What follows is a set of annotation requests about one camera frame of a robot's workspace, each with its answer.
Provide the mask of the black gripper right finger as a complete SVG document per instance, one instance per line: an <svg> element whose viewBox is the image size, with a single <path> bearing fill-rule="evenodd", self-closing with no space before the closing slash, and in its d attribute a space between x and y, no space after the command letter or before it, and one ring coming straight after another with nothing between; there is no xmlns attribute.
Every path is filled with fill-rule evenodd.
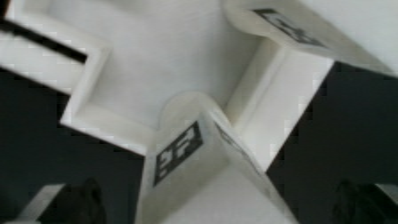
<svg viewBox="0 0 398 224"><path fill-rule="evenodd" d="M398 185L343 180L336 194L332 224L398 224Z"/></svg>

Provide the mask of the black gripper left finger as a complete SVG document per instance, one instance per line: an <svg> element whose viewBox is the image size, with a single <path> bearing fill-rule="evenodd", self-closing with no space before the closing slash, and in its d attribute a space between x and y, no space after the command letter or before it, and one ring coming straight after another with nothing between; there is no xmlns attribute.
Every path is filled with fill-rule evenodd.
<svg viewBox="0 0 398 224"><path fill-rule="evenodd" d="M66 185L39 216L41 224L107 224L101 187L89 178L78 186Z"/></svg>

